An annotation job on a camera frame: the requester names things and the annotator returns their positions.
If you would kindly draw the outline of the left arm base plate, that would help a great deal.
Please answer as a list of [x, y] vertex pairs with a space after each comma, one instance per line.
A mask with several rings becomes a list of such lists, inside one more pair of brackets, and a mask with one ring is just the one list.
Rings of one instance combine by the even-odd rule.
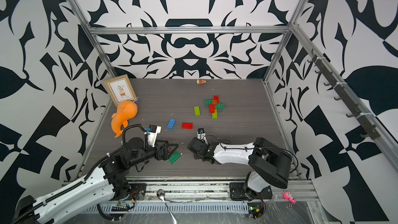
[[146, 183], [130, 183], [130, 190], [127, 192], [127, 198], [125, 199], [126, 201], [140, 201], [144, 200], [146, 196], [146, 189], [147, 189], [147, 184]]

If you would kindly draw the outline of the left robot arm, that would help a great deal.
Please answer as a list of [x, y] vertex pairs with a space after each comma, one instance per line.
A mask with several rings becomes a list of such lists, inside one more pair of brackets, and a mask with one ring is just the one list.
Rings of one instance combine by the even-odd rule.
[[158, 141], [161, 127], [134, 124], [122, 130], [121, 147], [98, 160], [89, 172], [42, 197], [27, 196], [17, 204], [13, 224], [61, 224], [106, 201], [125, 200], [132, 194], [126, 179], [130, 169], [151, 159], [167, 161], [178, 144]]

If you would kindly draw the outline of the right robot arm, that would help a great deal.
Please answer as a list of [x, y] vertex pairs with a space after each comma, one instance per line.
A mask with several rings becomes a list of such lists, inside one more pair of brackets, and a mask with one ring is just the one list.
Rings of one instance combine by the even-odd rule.
[[244, 145], [227, 145], [221, 142], [207, 144], [193, 138], [188, 144], [195, 159], [211, 164], [242, 164], [250, 166], [252, 171], [246, 176], [245, 182], [230, 189], [230, 198], [234, 201], [254, 200], [261, 196], [271, 198], [271, 187], [287, 189], [292, 155], [264, 138]]

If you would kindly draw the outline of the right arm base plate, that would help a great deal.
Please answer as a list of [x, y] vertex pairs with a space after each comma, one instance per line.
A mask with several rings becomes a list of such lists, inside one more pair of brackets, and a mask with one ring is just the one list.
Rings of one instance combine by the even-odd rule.
[[270, 186], [260, 193], [249, 189], [245, 183], [229, 183], [230, 199], [233, 201], [270, 200], [273, 197]]

